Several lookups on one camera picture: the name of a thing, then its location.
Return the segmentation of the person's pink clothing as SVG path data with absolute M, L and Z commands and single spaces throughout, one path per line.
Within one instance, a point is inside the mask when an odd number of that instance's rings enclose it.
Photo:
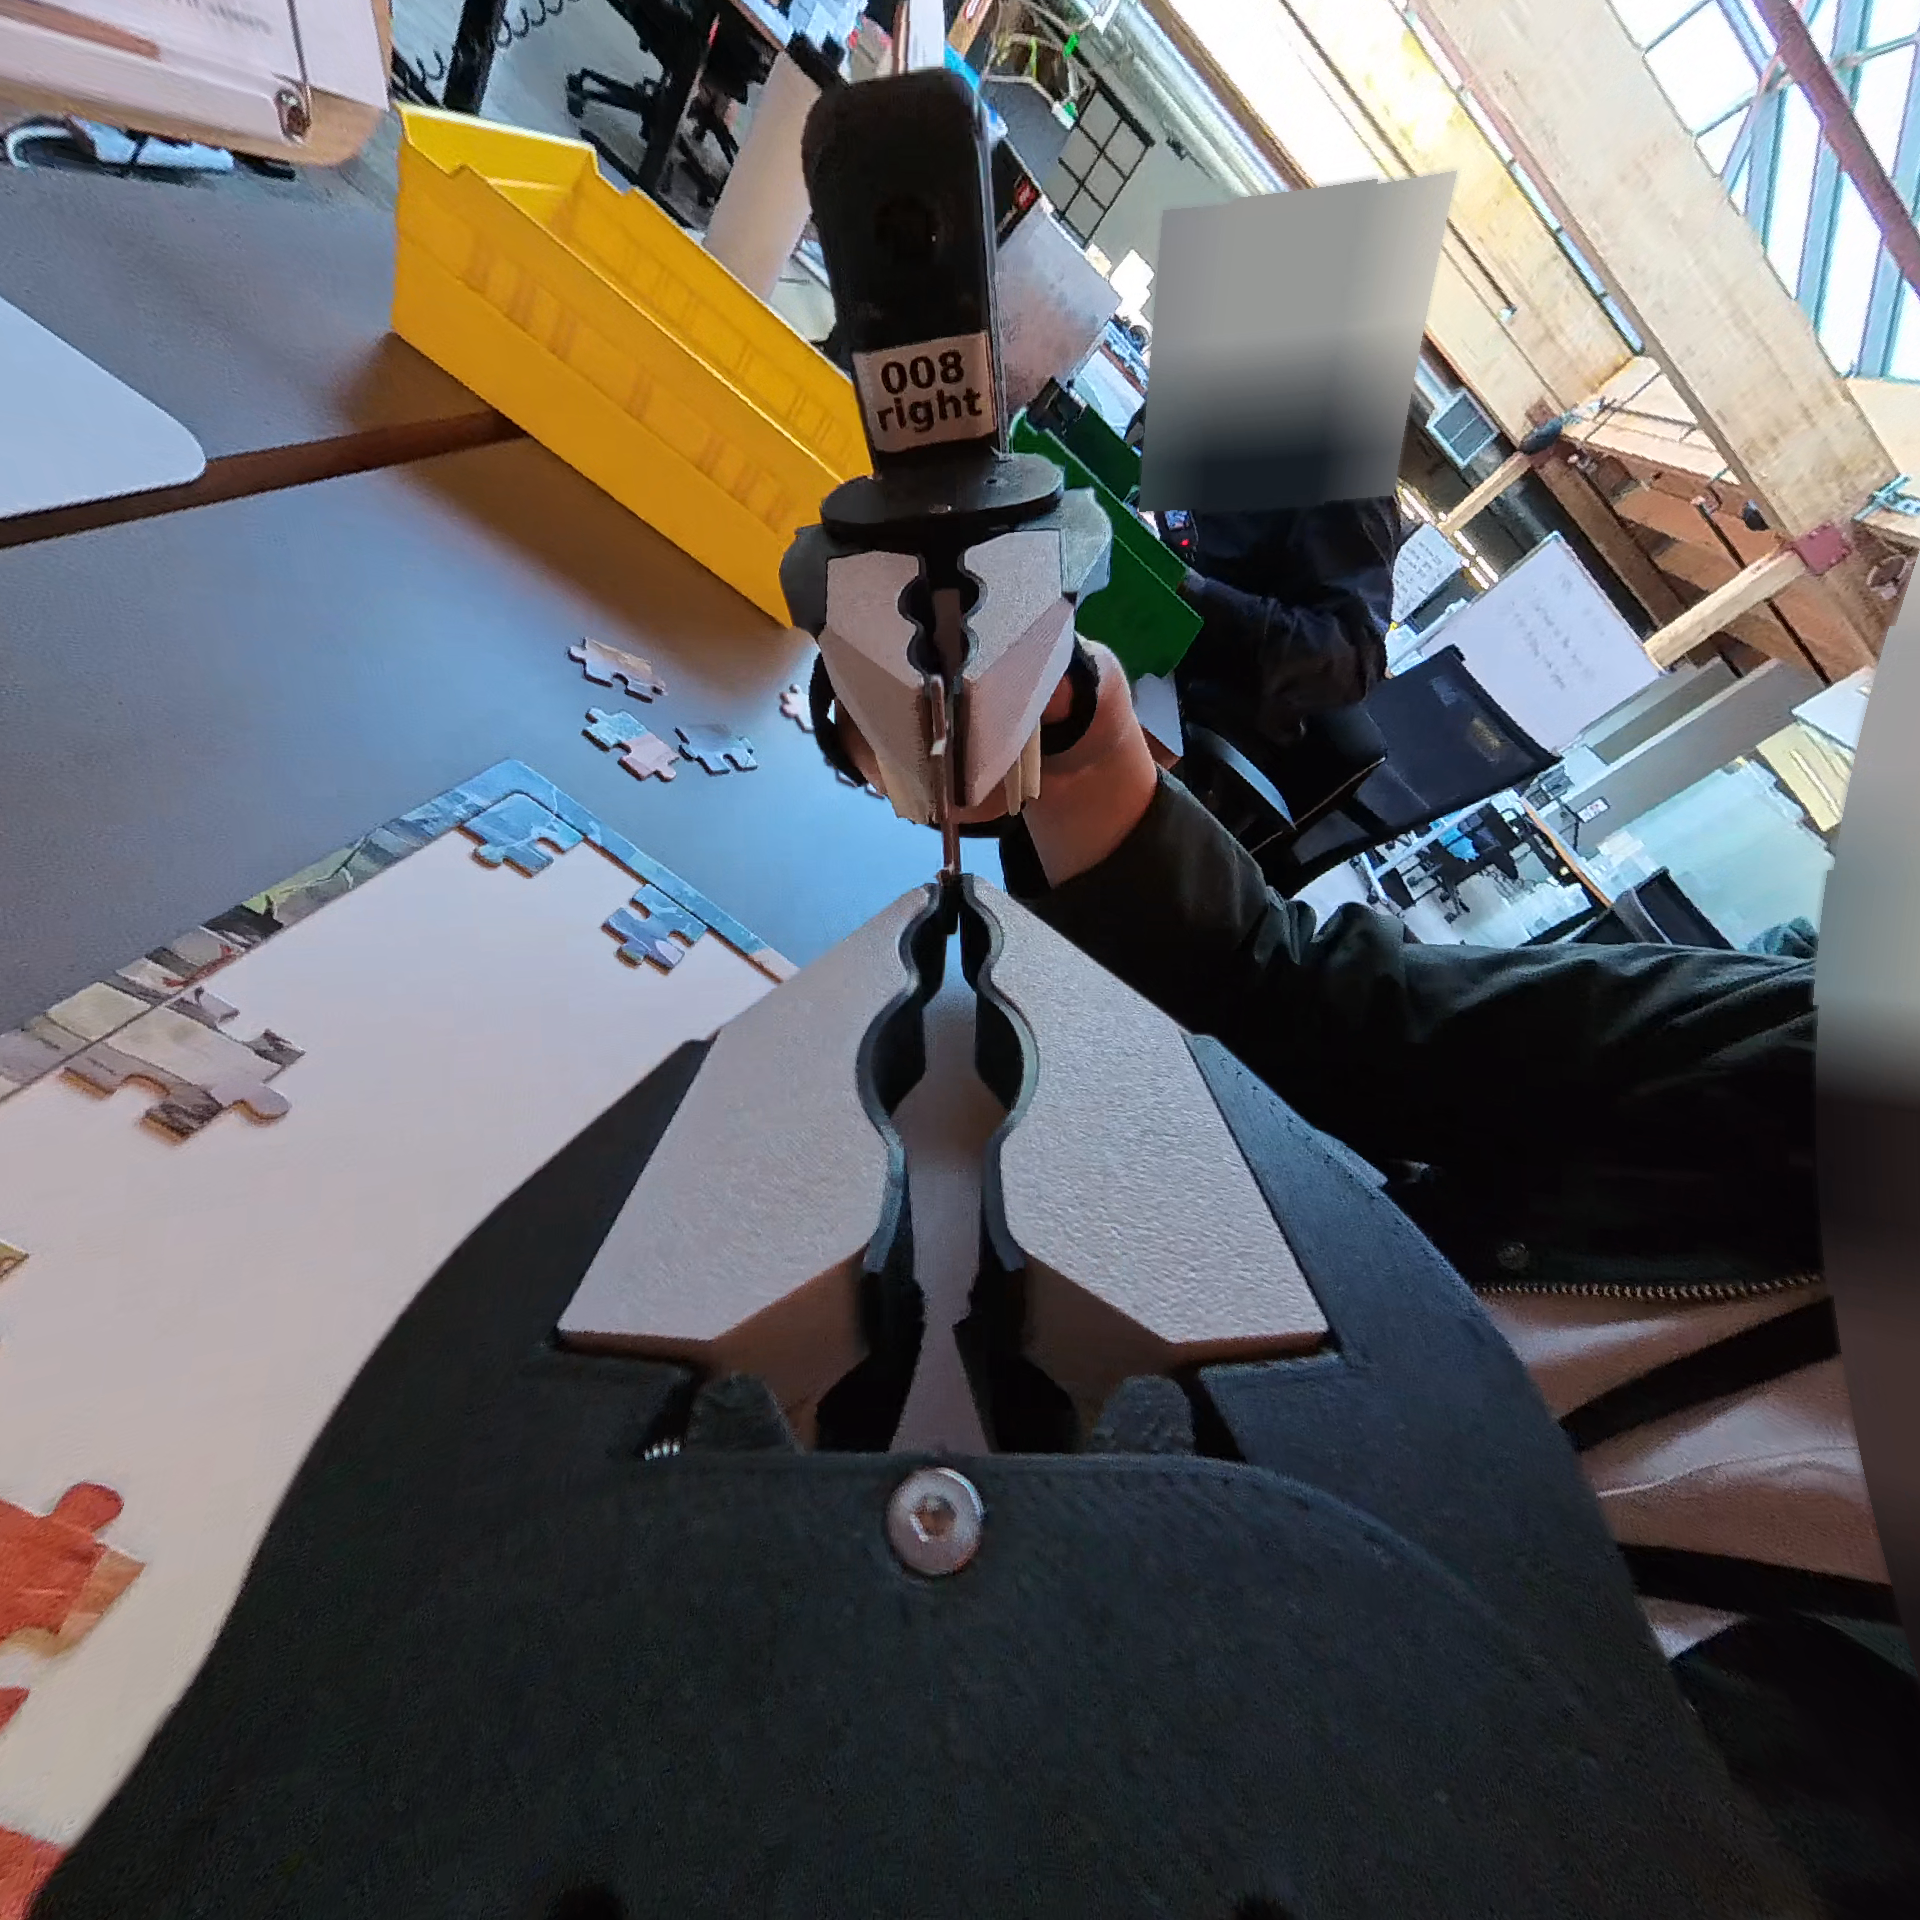
M 1896 1621 L 1822 1284 L 1725 1301 L 1486 1291 L 1658 1641 L 1751 1615 Z

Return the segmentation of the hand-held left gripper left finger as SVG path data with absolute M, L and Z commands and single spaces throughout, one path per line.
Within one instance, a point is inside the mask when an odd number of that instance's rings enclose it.
M 762 1380 L 805 1443 L 885 1450 L 922 1348 L 901 1104 L 952 917 L 918 887 L 711 1040 L 561 1341 Z

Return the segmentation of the puzzle frame tray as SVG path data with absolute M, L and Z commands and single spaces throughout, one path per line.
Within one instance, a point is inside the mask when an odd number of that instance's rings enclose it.
M 538 877 L 459 833 L 529 795 Z M 669 974 L 601 931 L 642 880 L 709 924 Z M 215 1643 L 319 1428 L 469 1231 L 783 978 L 779 950 L 521 763 L 2 1033 L 2 1501 L 103 1484 L 139 1581 L 71 1653 L 2 1645 L 2 1827 L 68 1853 Z M 173 1141 L 59 1067 L 202 985 L 302 1050 L 291 1113 Z

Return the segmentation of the person's dark clothing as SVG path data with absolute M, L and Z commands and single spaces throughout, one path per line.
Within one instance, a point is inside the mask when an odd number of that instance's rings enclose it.
M 1916 1668 L 1889 1584 L 1626 1547 L 1669 1673 L 1825 1918 L 1916 1914 Z

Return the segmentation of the brown puzzle piece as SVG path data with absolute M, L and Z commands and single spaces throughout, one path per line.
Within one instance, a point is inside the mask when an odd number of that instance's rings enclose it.
M 933 768 L 933 824 L 941 828 L 941 887 L 952 890 L 963 874 L 963 850 L 956 833 L 959 795 L 959 738 L 956 738 L 956 678 L 965 651 L 965 627 L 956 590 L 932 590 L 932 657 L 925 675 L 925 734 Z

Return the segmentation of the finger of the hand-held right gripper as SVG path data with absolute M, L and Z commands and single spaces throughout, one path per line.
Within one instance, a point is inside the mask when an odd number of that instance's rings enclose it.
M 1041 795 L 1042 711 L 1073 651 L 1073 604 L 1062 590 L 1062 535 L 1009 533 L 963 553 L 976 590 L 963 657 L 945 685 L 945 820 Z
M 846 768 L 901 820 L 941 824 L 922 663 L 925 568 L 915 555 L 833 548 L 823 580 L 821 655 Z

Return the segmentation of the teal grey puzzle piece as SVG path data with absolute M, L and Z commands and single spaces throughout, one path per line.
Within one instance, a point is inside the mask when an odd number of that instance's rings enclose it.
M 583 845 L 586 835 L 529 795 L 506 795 L 459 828 L 472 858 L 491 871 L 538 877 L 558 858 Z

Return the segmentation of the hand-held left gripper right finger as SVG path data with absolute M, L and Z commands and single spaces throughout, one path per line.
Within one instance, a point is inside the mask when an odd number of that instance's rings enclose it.
M 1073 1453 L 1133 1377 L 1328 1343 L 1176 1021 L 983 880 L 959 884 L 973 1073 L 999 1107 L 959 1323 L 996 1453 Z

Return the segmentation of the person's right hand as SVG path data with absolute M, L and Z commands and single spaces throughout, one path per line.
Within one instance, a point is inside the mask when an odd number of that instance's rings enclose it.
M 1046 890 L 1112 858 L 1159 787 L 1131 685 L 1106 647 L 1073 647 L 1073 665 L 1042 710 L 1042 728 L 1068 728 L 1073 717 L 1085 717 L 1085 728 L 1062 755 L 1042 758 L 1041 795 L 1009 828 L 1011 840 L 1028 844 L 1025 867 L 1042 874 Z

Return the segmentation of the black office chair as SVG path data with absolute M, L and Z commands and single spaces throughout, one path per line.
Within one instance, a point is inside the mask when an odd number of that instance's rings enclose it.
M 1558 755 L 1473 681 L 1456 647 L 1361 704 L 1269 740 L 1218 688 L 1182 711 L 1176 778 L 1279 894 L 1351 858 L 1538 780 Z
M 613 110 L 636 121 L 641 157 L 623 160 L 598 133 L 588 143 L 612 170 L 646 191 L 663 195 L 676 155 L 695 173 L 701 205 L 713 205 L 738 160 L 735 114 L 768 73 L 768 44 L 735 3 L 612 3 L 658 64 L 652 81 L 613 81 L 592 65 L 565 75 L 565 113 L 586 123 L 588 110 Z

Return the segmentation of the green plastic bin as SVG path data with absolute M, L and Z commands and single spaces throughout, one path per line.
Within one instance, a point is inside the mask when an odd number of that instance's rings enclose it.
M 1016 415 L 1011 444 L 1059 465 L 1065 493 L 1091 494 L 1109 521 L 1109 583 L 1082 593 L 1079 635 L 1113 651 L 1131 681 L 1172 678 L 1203 621 L 1179 597 L 1185 567 L 1136 514 L 1139 454 L 1055 383 Z

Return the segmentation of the purple puzzle piece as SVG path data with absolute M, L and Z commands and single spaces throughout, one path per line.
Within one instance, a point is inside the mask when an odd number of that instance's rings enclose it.
M 606 915 L 601 931 L 613 940 L 619 964 L 669 974 L 706 940 L 709 924 L 642 880 L 626 903 Z

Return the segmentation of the yellow plastic bin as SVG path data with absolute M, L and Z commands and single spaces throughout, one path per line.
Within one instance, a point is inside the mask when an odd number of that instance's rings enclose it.
M 403 107 L 391 330 L 776 623 L 871 465 L 852 377 L 581 140 Z

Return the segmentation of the whiteboard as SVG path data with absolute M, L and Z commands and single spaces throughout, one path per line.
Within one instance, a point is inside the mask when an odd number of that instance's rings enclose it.
M 1562 753 L 1663 670 L 1552 535 L 1495 590 L 1441 621 L 1415 660 L 1459 651 L 1473 683 L 1542 750 Z

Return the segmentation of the printed instruction sheet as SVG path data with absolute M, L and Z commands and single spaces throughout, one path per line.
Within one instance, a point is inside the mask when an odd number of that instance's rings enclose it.
M 283 93 L 383 107 L 388 60 L 371 3 L 5 3 L 2 93 L 181 114 Z

